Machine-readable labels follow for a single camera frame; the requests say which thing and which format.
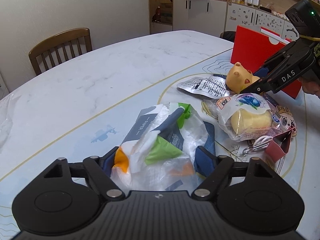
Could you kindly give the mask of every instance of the wooden chair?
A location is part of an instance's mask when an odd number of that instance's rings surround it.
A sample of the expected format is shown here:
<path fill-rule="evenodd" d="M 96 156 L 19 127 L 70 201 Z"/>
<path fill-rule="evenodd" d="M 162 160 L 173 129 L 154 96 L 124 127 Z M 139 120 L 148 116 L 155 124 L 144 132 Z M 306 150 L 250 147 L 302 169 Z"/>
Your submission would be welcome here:
<path fill-rule="evenodd" d="M 80 47 L 80 42 L 79 38 L 84 37 L 84 43 L 87 52 L 92 51 L 92 45 L 91 45 L 91 38 L 90 38 L 90 30 L 88 28 L 77 28 L 69 31 L 65 31 L 63 33 L 59 33 L 57 35 L 54 35 L 50 38 L 47 38 L 44 41 L 41 41 L 38 45 L 36 45 L 30 52 L 29 52 L 29 59 L 31 61 L 31 64 L 33 66 L 33 69 L 35 70 L 36 75 L 41 74 L 41 70 L 39 67 L 39 64 L 37 62 L 37 57 L 41 55 L 44 68 L 45 70 L 49 70 L 48 64 L 45 60 L 45 55 L 44 53 L 48 52 L 51 66 L 55 67 L 55 62 L 52 57 L 52 53 L 56 53 L 56 57 L 58 60 L 58 65 L 62 63 L 59 52 L 58 52 L 58 46 L 62 46 L 63 54 L 65 61 L 68 61 L 68 55 L 67 55 L 67 50 L 65 43 L 69 44 L 70 51 L 71 51 L 71 56 L 72 58 L 75 58 L 75 52 L 72 47 L 72 40 L 76 40 L 76 44 L 78 47 L 78 53 L 79 55 L 82 55 L 81 47 Z"/>

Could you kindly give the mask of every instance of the storage box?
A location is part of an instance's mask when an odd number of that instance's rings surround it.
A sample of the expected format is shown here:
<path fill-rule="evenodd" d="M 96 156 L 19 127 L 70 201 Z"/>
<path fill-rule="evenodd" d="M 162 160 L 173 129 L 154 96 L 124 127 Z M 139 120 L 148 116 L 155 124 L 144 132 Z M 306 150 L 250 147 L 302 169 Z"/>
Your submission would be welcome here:
<path fill-rule="evenodd" d="M 289 42 L 289 39 L 283 40 L 277 33 L 263 27 L 238 25 L 231 63 L 240 62 L 244 68 L 255 73 L 265 60 Z M 292 98 L 296 98 L 300 89 L 301 83 L 295 80 L 282 91 Z"/>
<path fill-rule="evenodd" d="M 163 23 L 172 23 L 172 3 L 160 4 L 160 21 Z"/>

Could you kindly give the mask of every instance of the dining table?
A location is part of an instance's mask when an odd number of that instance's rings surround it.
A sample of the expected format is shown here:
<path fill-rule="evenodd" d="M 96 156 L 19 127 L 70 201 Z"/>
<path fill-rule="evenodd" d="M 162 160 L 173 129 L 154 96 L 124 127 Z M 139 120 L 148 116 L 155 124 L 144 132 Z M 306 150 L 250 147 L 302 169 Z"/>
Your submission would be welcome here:
<path fill-rule="evenodd" d="M 121 144 L 140 110 L 153 105 L 191 104 L 215 126 L 216 155 L 249 161 L 250 156 L 241 155 L 245 143 L 232 141 L 199 97 L 177 89 L 193 77 L 226 74 L 233 66 L 232 49 L 230 41 L 195 31 L 143 36 L 68 60 L 2 99 L 0 240 L 20 231 L 12 201 L 50 163 L 58 157 L 81 162 L 103 156 Z M 305 204 L 297 231 L 307 240 L 319 240 L 320 100 L 302 90 L 296 99 L 283 92 L 269 95 L 291 110 L 297 125 L 285 161 L 276 167 Z"/>

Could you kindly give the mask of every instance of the white wall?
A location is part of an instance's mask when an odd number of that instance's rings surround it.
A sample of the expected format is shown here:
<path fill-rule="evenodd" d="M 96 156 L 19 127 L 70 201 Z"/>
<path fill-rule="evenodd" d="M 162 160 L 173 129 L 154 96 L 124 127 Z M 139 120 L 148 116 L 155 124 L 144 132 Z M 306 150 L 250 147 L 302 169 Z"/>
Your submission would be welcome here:
<path fill-rule="evenodd" d="M 0 72 L 13 91 L 35 77 L 28 58 L 40 41 L 87 27 L 93 49 L 149 34 L 148 0 L 0 0 Z"/>

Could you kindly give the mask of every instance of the red cardboard box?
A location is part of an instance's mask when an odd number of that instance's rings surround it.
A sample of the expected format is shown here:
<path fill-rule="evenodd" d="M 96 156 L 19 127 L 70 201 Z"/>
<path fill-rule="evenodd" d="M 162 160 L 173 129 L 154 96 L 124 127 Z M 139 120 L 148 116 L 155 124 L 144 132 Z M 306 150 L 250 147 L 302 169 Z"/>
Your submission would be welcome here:
<path fill-rule="evenodd" d="M 270 30 L 259 26 L 240 26 L 236 30 L 231 63 L 240 62 L 246 69 L 255 73 L 273 54 L 290 42 Z M 301 89 L 298 80 L 292 82 L 282 91 L 296 98 Z"/>

